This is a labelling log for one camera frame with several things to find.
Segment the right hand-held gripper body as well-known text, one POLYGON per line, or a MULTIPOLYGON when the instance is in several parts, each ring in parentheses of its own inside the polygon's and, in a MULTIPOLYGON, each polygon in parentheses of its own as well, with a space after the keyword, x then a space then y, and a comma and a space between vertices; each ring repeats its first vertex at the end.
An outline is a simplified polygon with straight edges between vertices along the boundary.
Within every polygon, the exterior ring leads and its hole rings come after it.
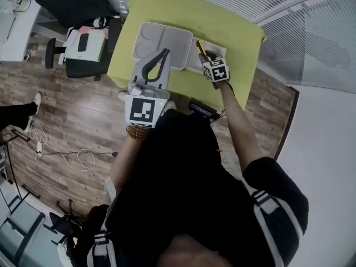
POLYGON ((213 83, 214 89, 218 89, 217 83, 230 79, 229 66, 225 58, 218 58, 213 61, 205 62, 202 64, 204 75, 213 83))

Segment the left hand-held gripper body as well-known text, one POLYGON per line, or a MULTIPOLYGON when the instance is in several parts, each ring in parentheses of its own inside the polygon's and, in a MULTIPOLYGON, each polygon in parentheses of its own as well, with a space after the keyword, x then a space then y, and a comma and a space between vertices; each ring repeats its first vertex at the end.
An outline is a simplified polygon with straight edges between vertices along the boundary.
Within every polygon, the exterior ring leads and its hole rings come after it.
POLYGON ((169 98, 167 90, 130 82, 125 96, 125 121, 133 126, 154 128, 169 98))

